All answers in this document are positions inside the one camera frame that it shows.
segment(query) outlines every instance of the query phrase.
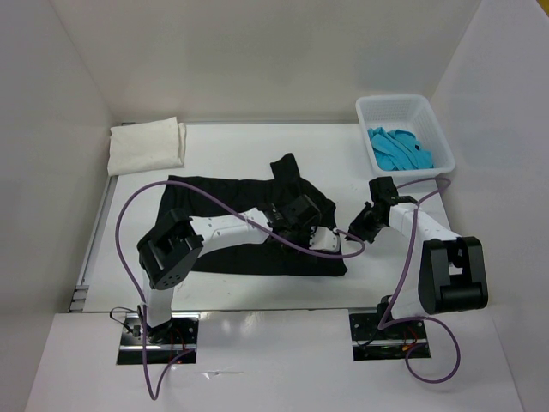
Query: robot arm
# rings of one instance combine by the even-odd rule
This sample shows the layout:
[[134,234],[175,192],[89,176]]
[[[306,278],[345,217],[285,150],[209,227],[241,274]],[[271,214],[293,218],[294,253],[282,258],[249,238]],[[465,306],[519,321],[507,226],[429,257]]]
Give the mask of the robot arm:
[[[370,192],[373,205],[366,203],[349,233],[373,243],[382,228],[392,227],[410,239],[416,201],[399,196],[392,178],[372,180]],[[475,237],[461,237],[419,209],[413,250],[407,280],[391,313],[393,318],[486,306],[482,245]]]
[[173,289],[189,274],[196,260],[206,253],[243,244],[261,244],[268,233],[248,223],[254,221],[294,244],[315,251],[338,252],[339,235],[319,227],[321,214],[305,195],[282,208],[264,205],[241,214],[190,217],[173,209],[139,241],[143,268],[143,292],[148,305],[147,324],[151,342],[170,328]]

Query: blue towel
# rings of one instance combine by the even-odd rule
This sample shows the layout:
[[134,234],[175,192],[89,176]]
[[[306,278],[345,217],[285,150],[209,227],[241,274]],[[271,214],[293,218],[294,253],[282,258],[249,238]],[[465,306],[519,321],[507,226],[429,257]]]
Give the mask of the blue towel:
[[432,156],[423,149],[413,133],[405,130],[386,132],[383,127],[368,129],[377,164],[383,170],[432,169]]

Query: purple cable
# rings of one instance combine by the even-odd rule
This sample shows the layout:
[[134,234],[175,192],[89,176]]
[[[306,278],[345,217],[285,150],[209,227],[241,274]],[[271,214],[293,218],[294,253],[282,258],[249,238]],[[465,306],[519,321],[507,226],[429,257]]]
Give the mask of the purple cable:
[[416,379],[418,379],[422,382],[425,382],[427,384],[442,384],[443,382],[446,382],[447,380],[452,379],[452,377],[455,375],[455,373],[459,369],[460,364],[462,363],[462,352],[460,350],[460,346],[457,342],[457,339],[455,339],[454,333],[452,333],[452,331],[449,329],[449,327],[443,321],[441,321],[439,319],[431,318],[431,317],[421,317],[421,316],[412,316],[412,317],[407,317],[407,318],[399,318],[399,319],[395,319],[395,320],[391,320],[391,321],[387,322],[387,319],[388,319],[389,315],[391,314],[391,311],[393,310],[393,307],[395,306],[396,298],[398,298],[398,295],[402,291],[402,287],[404,286],[404,281],[406,281],[408,270],[410,269],[410,263],[412,262],[413,244],[415,243],[415,235],[416,235],[417,228],[418,228],[419,206],[425,200],[427,200],[428,198],[433,197],[437,193],[441,193],[441,192],[445,191],[446,189],[448,189],[448,187],[450,186],[450,184],[452,182],[451,182],[450,179],[447,179],[447,178],[426,178],[426,179],[414,180],[413,182],[409,182],[409,183],[406,183],[404,185],[400,185],[400,186],[397,187],[397,189],[400,189],[400,188],[405,187],[405,186],[413,185],[413,184],[420,183],[420,182],[426,182],[426,181],[430,181],[430,180],[443,181],[443,182],[446,183],[446,185],[441,187],[441,188],[438,188],[435,191],[432,191],[431,193],[429,193],[428,195],[422,197],[417,203],[417,208],[413,210],[412,234],[410,235],[410,243],[408,244],[408,252],[407,252],[407,255],[406,255],[406,261],[404,263],[404,267],[402,268],[401,278],[398,281],[398,284],[396,285],[395,292],[393,293],[393,295],[391,297],[391,300],[389,302],[389,305],[387,306],[387,309],[385,310],[385,313],[383,314],[377,328],[379,330],[384,330],[384,329],[387,329],[387,328],[393,326],[394,324],[402,324],[402,323],[405,323],[405,322],[417,322],[417,321],[423,322],[425,320],[431,320],[432,322],[440,324],[448,332],[449,337],[452,339],[452,342],[454,343],[454,346],[455,346],[456,359],[455,359],[454,368],[451,370],[451,372],[449,374],[447,374],[446,376],[440,378],[440,379],[427,379],[427,378],[423,378],[422,376],[419,376],[412,369],[412,367],[410,366],[410,361],[409,361],[410,355],[412,354],[412,352],[415,349],[417,349],[421,346],[425,346],[424,343],[421,343],[420,345],[416,345],[416,346],[410,348],[406,352],[405,362],[406,362],[406,367],[408,368],[408,371]]
[[160,394],[160,384],[162,383],[162,379],[166,375],[169,367],[171,365],[173,365],[175,362],[177,362],[179,359],[181,359],[183,356],[185,356],[186,354],[191,352],[191,351],[187,350],[187,351],[183,352],[182,354],[179,354],[178,356],[173,358],[166,365],[166,367],[164,368],[164,370],[160,374],[158,384],[156,385],[156,392],[153,392],[153,385],[151,383],[151,378],[148,374],[148,363],[147,363],[147,305],[146,305],[146,301],[145,301],[145,294],[143,293],[143,291],[141,289],[141,286],[139,285],[139,282],[137,281],[136,277],[133,275],[133,273],[131,273],[131,269],[130,269],[128,263],[126,262],[124,254],[122,253],[122,247],[120,246],[120,225],[122,223],[122,217],[124,216],[124,213],[126,212],[126,209],[130,206],[130,203],[133,202],[133,200],[140,193],[144,192],[147,189],[150,189],[151,187],[161,186],[161,185],[181,186],[181,187],[185,187],[187,189],[190,189],[192,191],[195,191],[196,193],[198,193],[198,194],[206,197],[207,199],[211,200],[212,202],[214,202],[215,204],[217,204],[218,206],[220,206],[221,208],[223,208],[224,210],[229,212],[231,215],[234,215],[234,216],[238,217],[241,221],[245,221],[247,224],[255,227],[256,229],[261,230],[262,232],[265,232],[270,237],[278,240],[282,244],[284,244],[286,246],[289,246],[289,247],[291,247],[291,248],[293,248],[297,251],[301,251],[303,253],[306,253],[308,255],[316,256],[318,258],[326,258],[326,259],[345,259],[345,258],[354,258],[354,257],[360,255],[366,249],[365,243],[360,238],[358,238],[357,236],[351,235],[350,233],[344,232],[340,229],[336,229],[335,231],[337,233],[344,234],[344,235],[348,236],[350,239],[359,242],[360,243],[360,250],[359,251],[354,251],[353,253],[340,254],[340,255],[321,253],[321,252],[318,252],[318,251],[310,251],[309,249],[305,249],[304,247],[301,247],[299,245],[295,245],[294,243],[282,238],[281,236],[279,236],[276,233],[272,233],[266,227],[263,227],[263,226],[261,226],[260,224],[254,222],[254,221],[246,219],[239,212],[232,209],[228,205],[224,204],[217,197],[214,197],[214,196],[210,195],[209,193],[207,193],[206,191],[203,191],[202,189],[199,189],[199,188],[197,188],[193,185],[189,185],[188,183],[185,183],[185,182],[178,182],[178,181],[174,181],[174,180],[162,180],[162,181],[159,181],[159,182],[149,183],[148,185],[144,185],[142,188],[138,189],[134,194],[132,194],[128,198],[128,200],[126,200],[126,203],[124,204],[124,206],[122,206],[122,209],[120,209],[120,214],[118,215],[117,224],[116,224],[115,229],[114,229],[114,239],[115,239],[115,244],[116,244],[116,248],[117,248],[117,254],[118,254],[118,257],[120,258],[120,262],[122,262],[122,265],[123,265],[124,269],[126,270],[126,273],[128,274],[128,276],[130,277],[130,280],[132,281],[132,283],[136,287],[137,293],[139,294],[139,296],[141,298],[141,301],[142,301],[142,315],[143,315],[142,316],[142,328],[143,328],[142,362],[143,362],[143,373],[145,375],[145,382],[147,383],[148,394],[149,394],[149,396],[151,396],[151,399],[154,400],[154,401],[156,399],[158,399],[158,396]]

